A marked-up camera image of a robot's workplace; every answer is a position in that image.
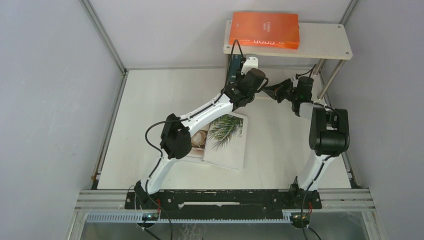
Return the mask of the teal Humor book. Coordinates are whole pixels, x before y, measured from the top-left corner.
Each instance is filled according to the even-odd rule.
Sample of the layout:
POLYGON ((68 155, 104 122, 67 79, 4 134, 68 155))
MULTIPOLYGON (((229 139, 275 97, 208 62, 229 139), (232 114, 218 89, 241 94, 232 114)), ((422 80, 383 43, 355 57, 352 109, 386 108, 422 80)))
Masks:
POLYGON ((241 68, 246 58, 241 54, 233 54, 228 57, 227 84, 237 81, 237 77, 241 75, 241 68))

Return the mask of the orange hardcover book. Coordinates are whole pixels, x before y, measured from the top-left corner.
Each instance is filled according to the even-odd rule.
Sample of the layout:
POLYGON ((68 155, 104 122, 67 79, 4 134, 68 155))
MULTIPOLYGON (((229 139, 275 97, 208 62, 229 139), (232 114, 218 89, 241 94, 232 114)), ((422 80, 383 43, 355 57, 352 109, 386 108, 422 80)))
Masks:
POLYGON ((236 11, 232 15, 229 40, 241 46, 296 50, 300 46, 296 13, 236 11))

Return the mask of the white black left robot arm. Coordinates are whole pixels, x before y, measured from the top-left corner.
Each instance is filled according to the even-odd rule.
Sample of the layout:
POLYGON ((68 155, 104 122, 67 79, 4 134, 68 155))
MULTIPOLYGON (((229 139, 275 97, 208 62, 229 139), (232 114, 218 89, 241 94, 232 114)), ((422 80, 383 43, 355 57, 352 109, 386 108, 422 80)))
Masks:
POLYGON ((145 209, 155 205, 164 178, 177 161, 190 154, 193 138, 203 127, 208 127, 205 143, 216 151, 242 137, 247 120, 234 111, 251 103, 268 81, 263 71, 253 67, 237 80, 227 81, 219 94, 201 107, 181 116, 171 113, 148 127, 145 141, 159 155, 147 177, 134 187, 138 204, 145 209))

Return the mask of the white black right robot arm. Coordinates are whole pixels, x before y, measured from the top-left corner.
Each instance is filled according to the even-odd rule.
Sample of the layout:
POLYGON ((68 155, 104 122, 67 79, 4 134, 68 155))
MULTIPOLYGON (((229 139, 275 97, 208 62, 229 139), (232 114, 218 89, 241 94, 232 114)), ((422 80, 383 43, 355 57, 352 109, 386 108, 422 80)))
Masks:
POLYGON ((310 156, 290 186, 292 192, 289 194, 289 203, 295 208, 302 208, 308 203, 309 196, 318 190, 319 182, 330 163, 350 146, 348 111, 314 101, 313 83, 313 78, 300 76, 297 81, 289 78, 263 89, 278 103, 289 101, 296 116, 310 121, 310 156))

